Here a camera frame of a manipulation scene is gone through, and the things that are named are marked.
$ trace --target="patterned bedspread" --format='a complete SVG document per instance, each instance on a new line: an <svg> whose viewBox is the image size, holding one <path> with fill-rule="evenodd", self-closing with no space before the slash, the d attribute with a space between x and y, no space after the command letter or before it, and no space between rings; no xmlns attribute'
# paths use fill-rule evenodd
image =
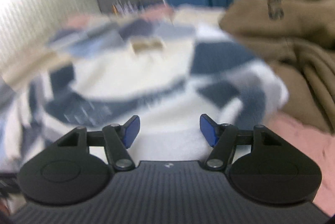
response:
<svg viewBox="0 0 335 224"><path fill-rule="evenodd" d="M82 125L100 130L132 115L134 160L203 159L199 118L251 129L288 93L252 52L218 28L167 22L63 29L0 78L0 168L17 171Z"/></svg>

